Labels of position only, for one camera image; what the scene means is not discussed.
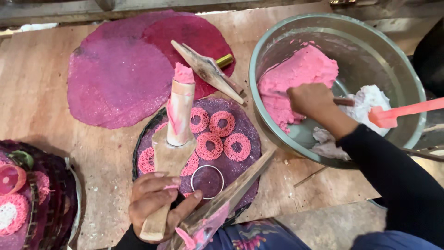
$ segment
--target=green leaf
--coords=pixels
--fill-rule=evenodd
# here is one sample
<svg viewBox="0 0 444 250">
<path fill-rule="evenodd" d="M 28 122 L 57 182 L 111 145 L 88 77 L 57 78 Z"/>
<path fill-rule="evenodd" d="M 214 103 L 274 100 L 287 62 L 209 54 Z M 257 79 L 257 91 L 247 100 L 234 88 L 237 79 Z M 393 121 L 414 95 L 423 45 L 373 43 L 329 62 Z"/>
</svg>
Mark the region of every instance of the green leaf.
<svg viewBox="0 0 444 250">
<path fill-rule="evenodd" d="M 21 163 L 28 165 L 30 169 L 34 166 L 34 158 L 32 158 L 27 152 L 17 150 L 10 153 L 10 155 L 12 155 L 13 160 L 14 158 L 18 159 Z"/>
</svg>

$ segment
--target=pink plastic spatula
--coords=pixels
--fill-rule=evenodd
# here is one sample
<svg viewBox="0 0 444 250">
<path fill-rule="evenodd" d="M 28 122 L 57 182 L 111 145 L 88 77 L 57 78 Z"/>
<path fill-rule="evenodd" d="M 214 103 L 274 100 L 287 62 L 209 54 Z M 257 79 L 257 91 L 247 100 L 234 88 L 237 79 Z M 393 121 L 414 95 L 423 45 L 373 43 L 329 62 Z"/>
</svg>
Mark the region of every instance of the pink plastic spatula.
<svg viewBox="0 0 444 250">
<path fill-rule="evenodd" d="M 396 122 L 398 116 L 411 115 L 435 109 L 444 109 L 444 97 L 387 111 L 384 111 L 381 106 L 373 107 L 369 112 L 369 120 L 380 128 L 389 129 L 398 126 Z"/>
</svg>

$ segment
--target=hand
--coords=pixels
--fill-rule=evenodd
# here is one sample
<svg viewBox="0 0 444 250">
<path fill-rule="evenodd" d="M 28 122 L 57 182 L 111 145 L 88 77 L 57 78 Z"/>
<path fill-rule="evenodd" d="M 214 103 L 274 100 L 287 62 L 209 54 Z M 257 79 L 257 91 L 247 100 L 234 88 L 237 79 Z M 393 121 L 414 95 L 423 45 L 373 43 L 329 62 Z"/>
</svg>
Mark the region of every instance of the hand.
<svg viewBox="0 0 444 250">
<path fill-rule="evenodd" d="M 314 120 L 324 110 L 336 107 L 333 102 L 333 93 L 323 83 L 302 84 L 296 88 L 289 88 L 291 109 L 304 114 Z"/>
<path fill-rule="evenodd" d="M 128 210 L 130 220 L 133 223 L 134 233 L 137 237 L 139 237 L 143 222 L 148 215 L 165 205 L 171 204 L 177 198 L 176 189 L 163 189 L 167 185 L 180 185 L 181 180 L 179 177 L 164 177 L 165 174 L 164 172 L 147 173 L 138 178 L 133 184 L 131 203 Z M 145 242 L 158 244 L 170 239 L 175 232 L 175 228 L 193 212 L 201 200 L 202 191 L 197 190 L 190 194 L 175 209 L 168 213 L 164 238 L 158 242 Z"/>
<path fill-rule="evenodd" d="M 289 88 L 291 109 L 319 122 L 336 140 L 353 132 L 358 122 L 333 102 L 333 93 L 323 83 L 302 84 Z"/>
</svg>

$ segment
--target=metal bowl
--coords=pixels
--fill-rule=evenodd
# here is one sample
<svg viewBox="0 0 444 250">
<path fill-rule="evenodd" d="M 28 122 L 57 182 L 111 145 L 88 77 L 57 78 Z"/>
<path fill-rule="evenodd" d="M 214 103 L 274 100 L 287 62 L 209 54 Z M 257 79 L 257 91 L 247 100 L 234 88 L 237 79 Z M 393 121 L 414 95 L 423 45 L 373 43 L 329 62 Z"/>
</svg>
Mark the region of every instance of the metal bowl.
<svg viewBox="0 0 444 250">
<path fill-rule="evenodd" d="M 259 40 L 251 56 L 249 80 L 256 108 L 268 127 L 286 145 L 318 163 L 341 169 L 356 169 L 352 161 L 329 159 L 311 152 L 317 122 L 306 119 L 289 125 L 285 134 L 271 119 L 259 96 L 257 82 L 275 64 L 291 57 L 314 41 L 330 59 L 337 61 L 339 75 L 332 87 L 335 96 L 355 94 L 364 85 L 377 85 L 392 107 L 425 101 L 424 88 L 399 47 L 383 33 L 354 18 L 336 14 L 308 14 L 282 20 Z M 398 127 L 385 136 L 398 147 L 411 149 L 424 128 L 426 112 L 399 117 Z"/>
</svg>

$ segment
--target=black sleeve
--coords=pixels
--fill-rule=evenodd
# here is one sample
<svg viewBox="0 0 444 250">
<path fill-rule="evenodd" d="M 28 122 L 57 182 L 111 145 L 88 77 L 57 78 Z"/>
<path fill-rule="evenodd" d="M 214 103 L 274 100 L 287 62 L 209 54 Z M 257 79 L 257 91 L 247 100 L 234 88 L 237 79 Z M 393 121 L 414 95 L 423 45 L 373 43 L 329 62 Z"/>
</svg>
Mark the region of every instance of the black sleeve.
<svg viewBox="0 0 444 250">
<path fill-rule="evenodd" d="M 444 248 L 444 189 L 420 165 L 364 124 L 336 142 L 387 204 L 386 230 Z"/>
<path fill-rule="evenodd" d="M 131 224 L 130 228 L 123 235 L 120 241 L 115 246 L 115 250 L 156 250 L 157 244 L 152 245 L 150 243 L 146 243 L 137 238 L 136 234 L 133 230 L 133 224 Z"/>
</svg>

